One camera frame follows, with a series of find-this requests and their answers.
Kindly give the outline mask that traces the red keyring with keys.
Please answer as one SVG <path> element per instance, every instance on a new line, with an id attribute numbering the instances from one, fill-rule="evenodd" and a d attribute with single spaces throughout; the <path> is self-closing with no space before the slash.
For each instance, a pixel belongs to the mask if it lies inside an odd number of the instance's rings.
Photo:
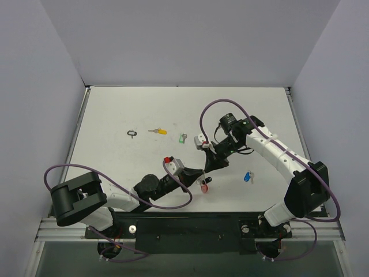
<path id="1" fill-rule="evenodd" d="M 209 190 L 208 184 L 202 185 L 201 178 L 207 177 L 204 172 L 197 178 L 196 184 L 200 187 L 202 193 L 207 193 Z"/>

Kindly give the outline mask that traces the key with blue tag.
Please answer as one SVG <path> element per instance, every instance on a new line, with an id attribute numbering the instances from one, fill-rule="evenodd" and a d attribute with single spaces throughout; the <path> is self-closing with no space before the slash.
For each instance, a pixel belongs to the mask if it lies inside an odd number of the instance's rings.
<path id="1" fill-rule="evenodd" d="M 253 184 L 254 183 L 254 173 L 251 171 L 248 171 L 244 176 L 244 181 Z"/>

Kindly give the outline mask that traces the black tag with small key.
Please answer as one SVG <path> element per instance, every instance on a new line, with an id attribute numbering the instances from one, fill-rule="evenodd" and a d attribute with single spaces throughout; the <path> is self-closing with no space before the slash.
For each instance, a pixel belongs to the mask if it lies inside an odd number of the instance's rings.
<path id="1" fill-rule="evenodd" d="M 201 184 L 202 185 L 208 184 L 211 181 L 212 181 L 212 178 L 211 177 L 203 177 L 203 178 L 201 178 Z"/>

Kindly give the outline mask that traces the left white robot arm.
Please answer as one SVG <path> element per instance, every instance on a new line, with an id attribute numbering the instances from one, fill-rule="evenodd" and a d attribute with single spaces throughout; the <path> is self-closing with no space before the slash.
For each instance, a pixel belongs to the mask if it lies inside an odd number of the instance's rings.
<path id="1" fill-rule="evenodd" d="M 115 211 L 142 213 L 157 208 L 155 201 L 177 188 L 188 193 L 189 187 L 201 182 L 204 171 L 171 162 L 164 167 L 162 178 L 148 174 L 130 189 L 121 187 L 101 172 L 88 169 L 87 173 L 49 187 L 58 226 L 75 223 L 92 226 L 107 238 L 119 229 Z"/>

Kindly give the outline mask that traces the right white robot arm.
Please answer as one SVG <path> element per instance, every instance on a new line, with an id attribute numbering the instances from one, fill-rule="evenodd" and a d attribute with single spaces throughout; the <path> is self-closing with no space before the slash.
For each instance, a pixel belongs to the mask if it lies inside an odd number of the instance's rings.
<path id="1" fill-rule="evenodd" d="M 219 125 L 226 135 L 221 142 L 209 141 L 205 133 L 194 139 L 196 147 L 206 154 L 206 173 L 227 167 L 228 157 L 245 147 L 269 162 L 288 183 L 284 198 L 261 213 L 257 227 L 262 235 L 270 236 L 279 225 L 308 216 L 331 198 L 327 167 L 291 151 L 257 117 L 236 119 L 228 113 Z"/>

